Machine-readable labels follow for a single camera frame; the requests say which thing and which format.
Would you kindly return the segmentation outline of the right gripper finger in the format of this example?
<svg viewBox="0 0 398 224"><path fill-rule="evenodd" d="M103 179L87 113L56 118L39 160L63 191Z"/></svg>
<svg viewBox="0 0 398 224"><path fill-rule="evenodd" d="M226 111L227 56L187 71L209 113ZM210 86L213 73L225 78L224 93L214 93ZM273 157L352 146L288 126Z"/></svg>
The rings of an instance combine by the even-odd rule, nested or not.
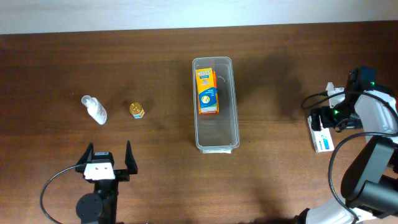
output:
<svg viewBox="0 0 398 224"><path fill-rule="evenodd" d="M359 118L350 117L341 120L335 127L334 130L337 133L340 133L346 129L362 129L363 124Z"/></svg>
<svg viewBox="0 0 398 224"><path fill-rule="evenodd" d="M330 127L330 108L322 106L310 111L310 118L312 119L311 128L313 130L321 130L322 128Z"/></svg>

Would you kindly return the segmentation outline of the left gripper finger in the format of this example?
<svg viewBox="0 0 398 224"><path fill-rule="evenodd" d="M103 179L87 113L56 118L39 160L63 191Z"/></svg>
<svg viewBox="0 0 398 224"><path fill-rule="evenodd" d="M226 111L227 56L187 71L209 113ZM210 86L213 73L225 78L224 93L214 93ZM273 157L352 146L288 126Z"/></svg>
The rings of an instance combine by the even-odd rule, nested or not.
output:
<svg viewBox="0 0 398 224"><path fill-rule="evenodd" d="M92 157L94 155L94 147L93 143L89 143L86 151L83 153L83 155L80 157L80 159L77 162L77 165L84 165L87 163L90 163L92 161Z"/></svg>
<svg viewBox="0 0 398 224"><path fill-rule="evenodd" d="M129 174L137 174L138 173L138 167L137 167L135 158L132 154L132 147L131 147L130 141L127 141L127 144L126 144L125 165L127 167Z"/></svg>

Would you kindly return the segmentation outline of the white Panadol box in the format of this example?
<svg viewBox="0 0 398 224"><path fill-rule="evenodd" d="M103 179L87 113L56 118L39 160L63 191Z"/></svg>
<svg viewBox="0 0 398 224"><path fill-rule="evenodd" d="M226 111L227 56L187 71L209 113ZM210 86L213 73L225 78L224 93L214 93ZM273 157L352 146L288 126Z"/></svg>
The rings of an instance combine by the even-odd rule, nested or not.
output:
<svg viewBox="0 0 398 224"><path fill-rule="evenodd" d="M314 131L312 129L312 125L315 124L314 119L312 119L311 116L309 116L307 118L307 121L308 121L308 127L310 130L310 135L312 137L312 143L313 143L315 152L319 153L319 152L333 151L335 149L335 147L333 144L333 140L331 138L330 129L324 128L322 122L319 121L320 130Z"/></svg>

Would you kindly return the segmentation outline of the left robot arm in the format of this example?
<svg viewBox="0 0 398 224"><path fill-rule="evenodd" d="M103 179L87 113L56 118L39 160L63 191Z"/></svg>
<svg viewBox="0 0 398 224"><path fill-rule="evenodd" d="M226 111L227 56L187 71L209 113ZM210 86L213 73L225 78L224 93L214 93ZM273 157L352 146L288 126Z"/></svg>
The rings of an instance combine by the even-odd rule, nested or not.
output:
<svg viewBox="0 0 398 224"><path fill-rule="evenodd" d="M92 193L85 194L76 203L76 214L81 223L116 224L119 183L130 181L138 173L131 143L126 143L125 169L114 168L111 152L95 152L90 143L76 164L75 171L94 185Z"/></svg>

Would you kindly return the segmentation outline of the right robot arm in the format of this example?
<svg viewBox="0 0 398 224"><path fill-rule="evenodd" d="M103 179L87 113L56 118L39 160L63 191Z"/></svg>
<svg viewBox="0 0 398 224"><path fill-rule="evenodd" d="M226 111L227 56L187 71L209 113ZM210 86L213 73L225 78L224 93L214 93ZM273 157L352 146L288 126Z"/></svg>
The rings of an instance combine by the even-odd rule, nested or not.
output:
<svg viewBox="0 0 398 224"><path fill-rule="evenodd" d="M328 184L333 198L317 208L306 208L294 223L361 223L397 216L397 110L392 90L376 83L376 71L361 66L350 71L346 86L328 83L310 106L309 129L314 146L332 152ZM335 191L332 171L337 152L348 141L365 137L366 145L346 170L341 190Z"/></svg>

